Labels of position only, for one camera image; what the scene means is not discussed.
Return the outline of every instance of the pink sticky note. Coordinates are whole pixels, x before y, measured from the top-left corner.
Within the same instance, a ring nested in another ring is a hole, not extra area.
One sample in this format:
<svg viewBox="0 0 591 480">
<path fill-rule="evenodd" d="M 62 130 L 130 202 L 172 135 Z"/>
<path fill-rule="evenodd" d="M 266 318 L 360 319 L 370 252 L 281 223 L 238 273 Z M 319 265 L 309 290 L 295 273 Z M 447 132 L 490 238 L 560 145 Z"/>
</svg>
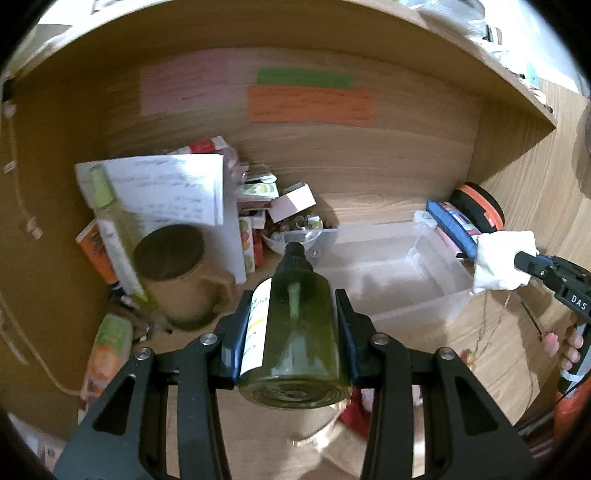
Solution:
<svg viewBox="0 0 591 480">
<path fill-rule="evenodd" d="M 140 70 L 141 115 L 177 112 L 227 99 L 227 50 L 203 50 Z"/>
</svg>

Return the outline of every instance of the wooden shelf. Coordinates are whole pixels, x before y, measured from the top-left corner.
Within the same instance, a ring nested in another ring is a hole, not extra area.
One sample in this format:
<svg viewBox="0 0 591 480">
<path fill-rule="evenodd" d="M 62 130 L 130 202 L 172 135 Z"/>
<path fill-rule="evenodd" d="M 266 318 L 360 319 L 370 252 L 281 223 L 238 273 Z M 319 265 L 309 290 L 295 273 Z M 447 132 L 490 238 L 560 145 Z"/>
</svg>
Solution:
<svg viewBox="0 0 591 480">
<path fill-rule="evenodd" d="M 390 0 L 128 0 L 49 42 L 22 67 L 16 88 L 221 47 L 304 48 L 385 61 L 556 125 L 487 52 Z"/>
</svg>

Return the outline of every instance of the snack package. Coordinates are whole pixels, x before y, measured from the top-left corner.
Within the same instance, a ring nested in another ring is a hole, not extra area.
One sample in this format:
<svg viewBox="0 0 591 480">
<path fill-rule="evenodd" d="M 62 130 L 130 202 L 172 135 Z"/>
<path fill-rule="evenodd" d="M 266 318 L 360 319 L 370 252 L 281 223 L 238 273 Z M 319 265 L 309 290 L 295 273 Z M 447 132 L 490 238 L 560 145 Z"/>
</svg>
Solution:
<svg viewBox="0 0 591 480">
<path fill-rule="evenodd" d="M 129 358 L 133 327 L 113 313 L 105 315 L 90 352 L 80 398 L 92 405 Z"/>
<path fill-rule="evenodd" d="M 223 155 L 224 162 L 230 171 L 232 179 L 235 181 L 242 180 L 244 172 L 240 168 L 238 152 L 228 145 L 221 135 L 192 143 L 186 147 L 181 147 L 168 153 L 168 155 L 187 155 L 197 153 L 217 153 Z"/>
<path fill-rule="evenodd" d="M 113 270 L 113 264 L 100 236 L 99 225 L 96 219 L 76 237 L 76 243 L 90 260 L 96 271 L 103 277 L 107 285 L 114 285 L 119 280 Z"/>
<path fill-rule="evenodd" d="M 250 217 L 238 217 L 240 227 L 240 240 L 242 241 L 242 252 L 244 254 L 244 268 L 246 273 L 255 271 L 254 242 L 252 239 L 252 222 Z"/>
</svg>

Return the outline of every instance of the small box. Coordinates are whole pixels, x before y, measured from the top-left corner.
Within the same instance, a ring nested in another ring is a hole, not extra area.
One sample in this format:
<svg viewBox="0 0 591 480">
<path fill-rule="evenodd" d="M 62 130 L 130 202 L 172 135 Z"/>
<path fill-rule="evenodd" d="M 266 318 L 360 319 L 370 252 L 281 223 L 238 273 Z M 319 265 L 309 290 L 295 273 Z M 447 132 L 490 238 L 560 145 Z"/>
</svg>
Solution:
<svg viewBox="0 0 591 480">
<path fill-rule="evenodd" d="M 269 215 L 271 215 L 273 223 L 281 222 L 302 210 L 316 205 L 316 200 L 314 200 L 307 183 L 297 184 L 297 188 L 293 189 L 294 187 L 290 187 L 287 189 L 288 193 L 271 202 Z"/>
</svg>

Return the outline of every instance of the white paper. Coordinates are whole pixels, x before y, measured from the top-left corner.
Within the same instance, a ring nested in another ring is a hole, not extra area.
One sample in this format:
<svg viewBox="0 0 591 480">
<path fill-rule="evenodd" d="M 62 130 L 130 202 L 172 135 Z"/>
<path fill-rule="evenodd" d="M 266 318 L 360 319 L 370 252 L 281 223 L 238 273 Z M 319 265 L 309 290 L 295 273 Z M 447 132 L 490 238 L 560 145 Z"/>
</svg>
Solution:
<svg viewBox="0 0 591 480">
<path fill-rule="evenodd" d="M 90 169 L 96 164 L 76 165 L 78 185 L 90 207 Z M 103 165 L 129 212 L 201 225 L 223 223 L 222 155 L 153 155 L 105 160 Z"/>
<path fill-rule="evenodd" d="M 267 335 L 269 300 L 271 298 L 271 280 L 271 278 L 265 280 L 252 294 L 251 312 L 246 327 L 240 376 L 253 368 L 262 366 L 265 337 Z"/>
<path fill-rule="evenodd" d="M 200 158 L 206 157 L 209 162 L 212 157 L 222 158 L 222 155 L 215 154 L 201 154 L 201 155 L 158 155 L 155 157 L 132 157 L 130 159 L 124 158 L 120 160 L 133 160 L 134 158 L 163 158 L 163 159 L 174 159 L 174 158 Z M 92 187 L 92 181 L 90 179 L 90 169 L 103 163 L 111 177 L 111 165 L 114 162 L 120 160 L 105 160 L 103 162 L 94 161 L 87 163 L 79 163 L 76 165 L 76 177 L 82 195 L 84 196 L 87 205 L 91 209 L 96 209 L 94 200 L 94 191 Z M 189 219 L 183 218 L 166 218 L 159 215 L 155 215 L 150 211 L 147 212 L 136 212 L 138 220 L 138 227 L 140 233 L 145 236 L 149 233 L 162 228 L 166 225 L 173 225 L 175 223 L 188 223 L 195 225 L 199 228 L 203 234 L 205 241 L 206 255 L 208 255 L 212 261 L 216 262 L 221 268 L 229 271 L 234 275 L 236 283 L 242 284 L 246 281 L 246 272 L 244 269 L 244 259 L 242 255 L 242 243 L 240 240 L 240 230 L 238 228 L 238 208 L 236 206 L 236 195 L 235 188 L 232 185 L 230 174 L 227 168 L 223 166 L 223 161 L 220 162 L 222 173 L 220 176 L 220 187 L 218 195 L 215 197 L 217 203 L 217 218 L 219 223 L 217 225 L 204 225 L 202 223 L 195 222 Z M 115 193 L 121 198 L 122 189 L 128 185 L 128 183 L 116 184 L 113 180 L 113 188 Z"/>
</svg>

